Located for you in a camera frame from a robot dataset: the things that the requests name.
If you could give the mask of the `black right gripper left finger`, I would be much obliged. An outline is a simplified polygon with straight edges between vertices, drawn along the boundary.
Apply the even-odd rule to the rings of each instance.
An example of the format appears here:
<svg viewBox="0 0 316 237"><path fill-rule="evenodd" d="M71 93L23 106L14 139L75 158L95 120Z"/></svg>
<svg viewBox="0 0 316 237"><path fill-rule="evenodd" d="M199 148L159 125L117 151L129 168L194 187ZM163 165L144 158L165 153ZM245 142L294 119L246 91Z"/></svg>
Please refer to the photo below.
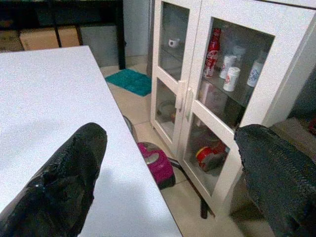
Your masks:
<svg viewBox="0 0 316 237"><path fill-rule="evenodd" d="M76 237L94 200L107 133L81 126L0 214L2 237Z"/></svg>

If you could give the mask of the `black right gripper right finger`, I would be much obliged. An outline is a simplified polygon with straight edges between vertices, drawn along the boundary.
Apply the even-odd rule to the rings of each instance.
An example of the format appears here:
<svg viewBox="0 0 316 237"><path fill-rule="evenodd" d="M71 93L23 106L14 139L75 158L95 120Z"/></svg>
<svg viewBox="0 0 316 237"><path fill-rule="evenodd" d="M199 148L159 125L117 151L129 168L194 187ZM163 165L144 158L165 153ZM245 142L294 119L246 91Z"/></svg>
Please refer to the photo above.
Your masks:
<svg viewBox="0 0 316 237"><path fill-rule="evenodd" d="M316 235L316 164L271 129L251 124L234 140L247 191L276 237Z"/></svg>

